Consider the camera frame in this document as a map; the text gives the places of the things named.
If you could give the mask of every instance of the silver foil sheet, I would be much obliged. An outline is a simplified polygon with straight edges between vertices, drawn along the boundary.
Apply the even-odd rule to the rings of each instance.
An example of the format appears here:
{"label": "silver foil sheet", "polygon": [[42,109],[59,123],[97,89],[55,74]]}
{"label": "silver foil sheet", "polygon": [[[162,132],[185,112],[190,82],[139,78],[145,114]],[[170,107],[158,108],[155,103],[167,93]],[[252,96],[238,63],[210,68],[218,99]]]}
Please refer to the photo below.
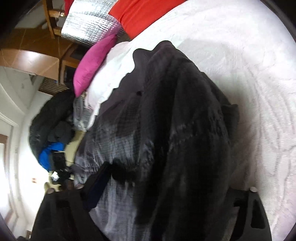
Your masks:
{"label": "silver foil sheet", "polygon": [[62,28],[67,39],[93,45],[109,34],[120,35],[121,24],[108,12],[118,0],[75,0]]}

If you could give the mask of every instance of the black puffer jacket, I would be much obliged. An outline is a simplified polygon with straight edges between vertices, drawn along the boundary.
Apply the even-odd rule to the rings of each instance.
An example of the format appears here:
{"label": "black puffer jacket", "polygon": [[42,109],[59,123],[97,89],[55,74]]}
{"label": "black puffer jacket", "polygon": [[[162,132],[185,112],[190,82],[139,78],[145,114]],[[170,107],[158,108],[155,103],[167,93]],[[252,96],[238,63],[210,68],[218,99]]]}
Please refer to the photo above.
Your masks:
{"label": "black puffer jacket", "polygon": [[58,92],[41,108],[30,126],[29,143],[37,158],[48,145],[48,134],[57,124],[73,112],[75,95],[71,90]]}
{"label": "black puffer jacket", "polygon": [[75,180],[113,164],[90,211],[111,241],[205,240],[235,168],[237,105],[168,41],[133,58],[78,148]]}

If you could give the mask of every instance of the red fabric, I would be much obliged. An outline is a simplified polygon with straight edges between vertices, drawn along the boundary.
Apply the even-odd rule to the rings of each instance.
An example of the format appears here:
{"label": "red fabric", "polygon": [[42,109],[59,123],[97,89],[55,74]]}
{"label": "red fabric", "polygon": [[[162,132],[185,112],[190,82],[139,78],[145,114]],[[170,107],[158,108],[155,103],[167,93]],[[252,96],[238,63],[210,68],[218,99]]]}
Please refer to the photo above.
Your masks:
{"label": "red fabric", "polygon": [[64,0],[65,1],[65,15],[68,16],[70,7],[72,6],[72,3],[74,0]]}
{"label": "red fabric", "polygon": [[186,0],[119,0],[109,14],[123,26],[131,39]]}

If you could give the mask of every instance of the bed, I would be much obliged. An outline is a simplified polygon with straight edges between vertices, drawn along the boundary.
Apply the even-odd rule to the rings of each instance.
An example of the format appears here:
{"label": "bed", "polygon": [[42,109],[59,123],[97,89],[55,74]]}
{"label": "bed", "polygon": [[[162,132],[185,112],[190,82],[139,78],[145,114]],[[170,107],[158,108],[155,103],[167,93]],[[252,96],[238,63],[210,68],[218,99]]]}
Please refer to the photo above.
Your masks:
{"label": "bed", "polygon": [[169,40],[240,110],[232,187],[255,186],[272,238],[296,222],[296,43],[259,0],[188,0],[131,42],[116,45],[91,83],[86,106],[100,104],[134,69],[132,54]]}

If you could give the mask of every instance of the white fleece blanket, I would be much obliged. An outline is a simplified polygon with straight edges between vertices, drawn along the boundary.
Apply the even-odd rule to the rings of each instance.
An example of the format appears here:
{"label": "white fleece blanket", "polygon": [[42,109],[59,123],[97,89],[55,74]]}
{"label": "white fleece blanket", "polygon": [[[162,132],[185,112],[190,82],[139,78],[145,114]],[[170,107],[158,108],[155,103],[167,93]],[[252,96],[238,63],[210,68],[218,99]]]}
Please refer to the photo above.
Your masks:
{"label": "white fleece blanket", "polygon": [[97,114],[134,68],[133,51],[170,40],[239,105],[234,188],[255,186],[273,241],[296,222],[296,43],[260,0],[188,0],[107,56],[88,90]]}

